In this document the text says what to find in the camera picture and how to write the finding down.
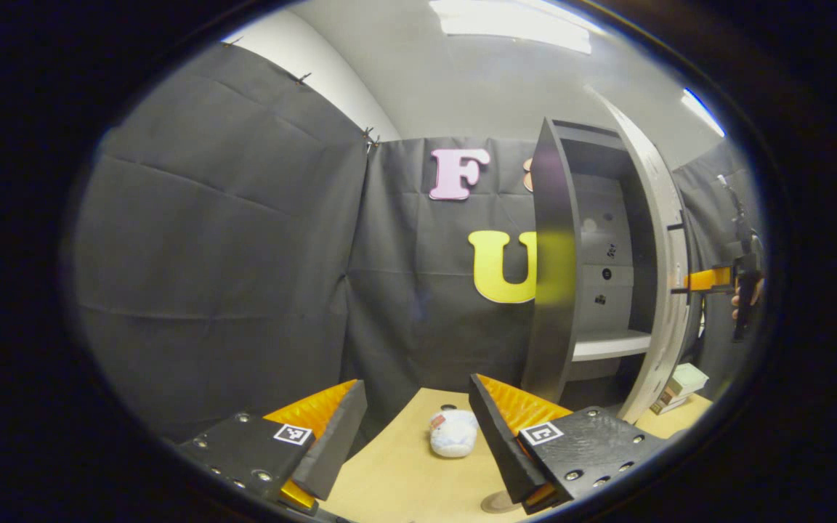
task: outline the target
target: black fabric backdrop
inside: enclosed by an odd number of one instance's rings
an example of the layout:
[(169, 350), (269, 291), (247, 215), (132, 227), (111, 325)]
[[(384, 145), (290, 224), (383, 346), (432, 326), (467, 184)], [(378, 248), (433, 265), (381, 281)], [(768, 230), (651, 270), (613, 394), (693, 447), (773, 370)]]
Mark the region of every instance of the black fabric backdrop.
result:
[[(464, 391), (471, 372), (520, 383), (534, 304), (478, 294), (467, 236), (507, 232), (505, 278), (525, 279), (518, 236), (535, 217), (522, 163), (535, 139), (408, 139), (368, 154), (308, 86), (213, 46), (96, 152), (73, 245), (80, 326), (117, 394), (174, 441), (363, 378), (356, 451), (419, 387)], [(429, 198), (438, 148), (490, 153), (468, 199)], [(733, 255), (715, 175), (753, 201), (742, 170), (720, 146), (675, 172), (698, 266)], [(684, 358), (710, 387), (745, 354), (728, 344), (728, 299), (708, 298), (707, 336)]]
[[(432, 200), (432, 151), (486, 149), (488, 165), (466, 200)], [(478, 230), (507, 232), (504, 274), (527, 275), (521, 232), (534, 231), (522, 163), (535, 140), (407, 139), (370, 155), (348, 266), (345, 378), (363, 378), (368, 414), (360, 443), (376, 436), (419, 387), (465, 392), (468, 374), (520, 384), (532, 305), (496, 304), (474, 287)]]
[(195, 57), (107, 133), (76, 225), (79, 321), (165, 437), (338, 383), (361, 134), (236, 46)]

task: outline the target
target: wooden table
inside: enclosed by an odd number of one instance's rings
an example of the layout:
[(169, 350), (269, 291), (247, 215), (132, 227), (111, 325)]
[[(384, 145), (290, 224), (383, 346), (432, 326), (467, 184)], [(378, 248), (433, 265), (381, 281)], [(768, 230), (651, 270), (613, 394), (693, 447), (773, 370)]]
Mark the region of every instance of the wooden table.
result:
[[(429, 444), (428, 423), (444, 404), (471, 410), (467, 394), (419, 389), (401, 413), (341, 468), (325, 510), (358, 523), (509, 523), (525, 519), (520, 508), (489, 514), (486, 496), (505, 490), (496, 461), (477, 431), (465, 458), (442, 458)], [(711, 402), (693, 395), (660, 416), (648, 410), (636, 426), (657, 437), (687, 428)]]
[(667, 413), (658, 415), (651, 410), (646, 410), (638, 418), (638, 421), (635, 421), (635, 426), (651, 434), (651, 436), (667, 439), (678, 430), (683, 430), (694, 424), (710, 405), (712, 405), (712, 401), (701, 397), (701, 395), (691, 394), (683, 405), (674, 408), (674, 410), (669, 410)]

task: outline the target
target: letter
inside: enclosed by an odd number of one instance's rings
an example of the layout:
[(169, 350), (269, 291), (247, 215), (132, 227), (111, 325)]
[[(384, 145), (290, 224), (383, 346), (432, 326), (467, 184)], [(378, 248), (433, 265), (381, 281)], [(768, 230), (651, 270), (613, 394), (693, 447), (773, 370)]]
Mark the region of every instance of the letter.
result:
[(522, 232), (519, 242), (528, 249), (528, 276), (509, 283), (502, 272), (503, 248), (509, 235), (501, 231), (474, 231), (467, 236), (474, 246), (474, 285), (477, 292), (497, 304), (524, 304), (535, 298), (538, 281), (538, 242), (535, 232)]
[[(438, 159), (438, 177), (428, 193), (432, 200), (466, 200), (471, 192), (461, 186), (461, 178), (466, 178), (468, 185), (475, 185), (480, 178), (477, 162), (489, 163), (486, 149), (435, 149), (432, 156)], [(461, 165), (465, 158), (467, 165)]]

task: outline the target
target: pink letter f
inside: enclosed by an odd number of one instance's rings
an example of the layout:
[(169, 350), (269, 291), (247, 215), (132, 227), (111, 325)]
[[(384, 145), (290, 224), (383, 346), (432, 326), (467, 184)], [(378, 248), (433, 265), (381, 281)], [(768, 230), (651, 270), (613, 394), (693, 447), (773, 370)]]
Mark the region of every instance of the pink letter f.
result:
[[(468, 185), (475, 185), (480, 179), (477, 162), (489, 163), (486, 149), (435, 149), (432, 156), (438, 159), (438, 179), (428, 193), (432, 200), (466, 200), (471, 192), (461, 187), (461, 178), (466, 178)], [(467, 165), (461, 165), (465, 158)]]

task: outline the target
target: ceiling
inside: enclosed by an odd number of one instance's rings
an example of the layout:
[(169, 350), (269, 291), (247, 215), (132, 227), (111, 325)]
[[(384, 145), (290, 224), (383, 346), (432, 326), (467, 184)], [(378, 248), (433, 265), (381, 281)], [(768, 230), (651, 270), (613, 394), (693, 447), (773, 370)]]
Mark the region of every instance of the ceiling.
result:
[(680, 103), (683, 85), (618, 37), (592, 53), (491, 36), (446, 36), (427, 0), (308, 0), (290, 9), (335, 47), (404, 139), (537, 139), (545, 117), (613, 128), (583, 90), (631, 117), (673, 169), (720, 138)]

